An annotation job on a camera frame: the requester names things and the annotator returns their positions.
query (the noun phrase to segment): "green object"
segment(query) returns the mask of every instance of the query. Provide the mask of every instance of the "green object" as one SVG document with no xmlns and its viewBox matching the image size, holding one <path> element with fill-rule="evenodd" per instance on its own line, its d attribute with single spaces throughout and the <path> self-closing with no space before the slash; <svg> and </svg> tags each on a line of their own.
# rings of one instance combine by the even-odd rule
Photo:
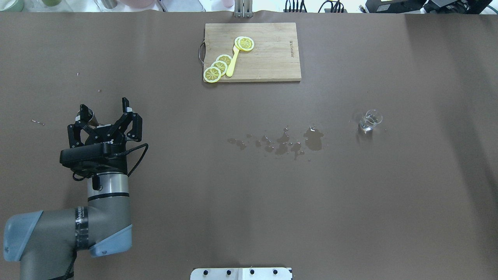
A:
<svg viewBox="0 0 498 280">
<path fill-rule="evenodd" d="M 8 1 L 0 1 L 0 2 L 1 2 L 0 8 L 3 8 L 2 5 L 7 4 Z M 24 8 L 24 0 L 17 0 L 12 4 L 12 6 L 5 7 L 5 9 L 2 9 L 0 11 L 22 11 L 23 8 Z"/>
<path fill-rule="evenodd" d="M 43 3 L 49 7 L 57 6 L 62 0 L 42 0 Z"/>
</svg>

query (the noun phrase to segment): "robotic arm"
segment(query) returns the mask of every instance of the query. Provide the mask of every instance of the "robotic arm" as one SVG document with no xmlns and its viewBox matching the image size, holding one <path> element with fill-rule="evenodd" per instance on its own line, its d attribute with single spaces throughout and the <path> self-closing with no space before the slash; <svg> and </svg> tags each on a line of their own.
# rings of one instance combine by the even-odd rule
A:
<svg viewBox="0 0 498 280">
<path fill-rule="evenodd" d="M 88 206 L 18 214 L 7 221 L 3 257 L 21 262 L 21 280 L 72 279 L 77 251 L 101 257 L 131 247 L 128 177 L 148 144 L 126 150 L 127 141 L 141 141 L 142 118 L 124 97 L 122 104 L 123 114 L 113 125 L 100 125 L 83 104 L 75 123 L 68 125 L 70 148 L 61 151 L 60 163 L 73 171 L 76 181 L 87 180 Z M 89 135 L 84 144 L 81 130 Z M 142 156 L 128 172 L 126 156 L 142 147 Z"/>
</svg>

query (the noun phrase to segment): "black band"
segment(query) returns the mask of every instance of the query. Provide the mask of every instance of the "black band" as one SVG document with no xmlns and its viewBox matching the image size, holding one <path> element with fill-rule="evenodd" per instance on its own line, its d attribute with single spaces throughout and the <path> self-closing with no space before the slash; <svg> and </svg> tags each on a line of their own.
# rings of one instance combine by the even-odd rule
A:
<svg viewBox="0 0 498 280">
<path fill-rule="evenodd" d="M 66 280 L 66 279 L 69 279 L 69 278 L 72 278 L 72 277 L 74 277 L 74 272 L 69 273 L 69 275 L 67 275 L 67 277 L 65 275 L 63 275 L 63 276 L 59 276 L 59 277 L 52 278 L 52 279 L 49 279 L 49 280 Z"/>
<path fill-rule="evenodd" d="M 111 192 L 111 193 L 98 194 L 98 195 L 90 196 L 88 198 L 88 201 L 98 199 L 98 198 L 112 197 L 112 196 L 127 196 L 127 197 L 129 197 L 129 193 L 127 193 L 127 192 Z"/>
<path fill-rule="evenodd" d="M 75 247 L 76 250 L 88 249 L 88 209 L 84 206 L 76 207 L 75 211 Z"/>
</svg>

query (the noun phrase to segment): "glass of water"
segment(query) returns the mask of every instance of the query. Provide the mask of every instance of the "glass of water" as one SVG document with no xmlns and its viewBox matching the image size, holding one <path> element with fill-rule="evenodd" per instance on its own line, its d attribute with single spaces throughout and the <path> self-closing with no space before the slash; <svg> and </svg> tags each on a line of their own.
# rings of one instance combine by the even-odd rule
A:
<svg viewBox="0 0 498 280">
<path fill-rule="evenodd" d="M 369 110 L 360 120 L 359 127 L 365 132 L 372 131 L 382 122 L 382 115 L 375 109 Z"/>
</svg>

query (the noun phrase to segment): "green bowl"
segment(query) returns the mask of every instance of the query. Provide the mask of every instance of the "green bowl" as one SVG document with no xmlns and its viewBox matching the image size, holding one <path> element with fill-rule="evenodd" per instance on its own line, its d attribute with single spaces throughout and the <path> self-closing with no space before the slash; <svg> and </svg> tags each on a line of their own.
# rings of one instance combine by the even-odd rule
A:
<svg viewBox="0 0 498 280">
<path fill-rule="evenodd" d="M 9 0 L 0 0 L 0 11 L 22 11 L 24 8 L 24 0 L 16 0 L 11 6 L 5 7 Z"/>
</svg>

